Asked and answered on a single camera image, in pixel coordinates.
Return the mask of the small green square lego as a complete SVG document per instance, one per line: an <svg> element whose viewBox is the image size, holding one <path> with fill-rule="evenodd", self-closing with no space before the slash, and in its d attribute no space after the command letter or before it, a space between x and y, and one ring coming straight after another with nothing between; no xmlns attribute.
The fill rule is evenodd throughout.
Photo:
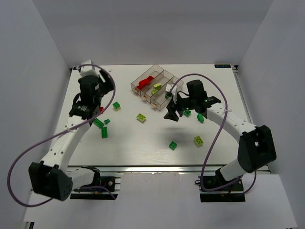
<svg viewBox="0 0 305 229"><path fill-rule="evenodd" d="M186 116L186 117L189 117L191 115L191 110L185 110L183 112L183 114Z"/></svg>

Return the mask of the lime curved lego brick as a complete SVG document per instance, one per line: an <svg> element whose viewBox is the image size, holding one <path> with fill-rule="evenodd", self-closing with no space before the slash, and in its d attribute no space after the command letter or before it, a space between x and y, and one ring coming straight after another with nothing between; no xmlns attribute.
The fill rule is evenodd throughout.
<svg viewBox="0 0 305 229"><path fill-rule="evenodd" d="M156 90L160 90L161 87L162 87L162 84L161 84L161 83L156 83L156 84L153 85L153 87L154 87L154 89L156 89Z"/></svg>

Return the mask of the red L lego stack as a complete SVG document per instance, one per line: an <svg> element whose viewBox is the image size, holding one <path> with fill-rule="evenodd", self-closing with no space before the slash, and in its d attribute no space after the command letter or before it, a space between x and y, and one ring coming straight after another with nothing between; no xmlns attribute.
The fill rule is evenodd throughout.
<svg viewBox="0 0 305 229"><path fill-rule="evenodd" d="M154 79L153 76L149 76L147 77L146 79L143 79L141 81L139 81L139 84L138 84L138 88L139 89L142 89L143 87L145 87L147 84L149 84L152 80Z"/></svg>

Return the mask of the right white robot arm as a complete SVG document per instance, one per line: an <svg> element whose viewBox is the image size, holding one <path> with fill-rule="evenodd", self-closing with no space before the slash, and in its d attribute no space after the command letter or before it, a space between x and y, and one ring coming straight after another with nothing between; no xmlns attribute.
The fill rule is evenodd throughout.
<svg viewBox="0 0 305 229"><path fill-rule="evenodd" d="M177 86L166 86L171 97L165 119L178 121L186 110L195 110L206 119L218 124L238 143L237 158L215 173L216 181L226 184L246 173L252 173L276 160L272 132L269 127L256 126L229 111L220 99L209 97L200 80L187 83L188 94L182 98Z"/></svg>

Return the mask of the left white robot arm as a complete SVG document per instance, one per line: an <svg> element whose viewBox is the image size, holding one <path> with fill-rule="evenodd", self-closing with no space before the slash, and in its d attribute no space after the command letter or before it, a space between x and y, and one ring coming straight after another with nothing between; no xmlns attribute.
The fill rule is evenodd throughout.
<svg viewBox="0 0 305 229"><path fill-rule="evenodd" d="M76 189L98 188L99 170L81 167L68 170L68 164L77 145L91 127L100 111L102 98L114 90L108 72L82 76L78 83L80 92L75 95L66 123L66 133L59 136L48 153L38 163L29 167L32 189L36 194L64 201Z"/></svg>

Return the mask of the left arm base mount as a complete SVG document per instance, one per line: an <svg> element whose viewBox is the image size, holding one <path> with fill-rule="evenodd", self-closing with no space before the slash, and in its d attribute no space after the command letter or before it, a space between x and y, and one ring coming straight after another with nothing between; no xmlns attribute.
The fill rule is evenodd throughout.
<svg viewBox="0 0 305 229"><path fill-rule="evenodd" d="M105 176L95 167L67 170L66 175L72 180L70 199L115 200L118 196L120 178Z"/></svg>

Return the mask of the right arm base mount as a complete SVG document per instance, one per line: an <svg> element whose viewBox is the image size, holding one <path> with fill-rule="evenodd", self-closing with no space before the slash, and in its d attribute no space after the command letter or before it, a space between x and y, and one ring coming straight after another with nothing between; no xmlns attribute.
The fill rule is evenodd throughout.
<svg viewBox="0 0 305 229"><path fill-rule="evenodd" d="M234 184L228 185L227 181L214 176L203 176L203 184L206 191L201 187L201 178L198 177L194 184L199 187L201 203L229 203L245 202L244 186L239 179Z"/></svg>

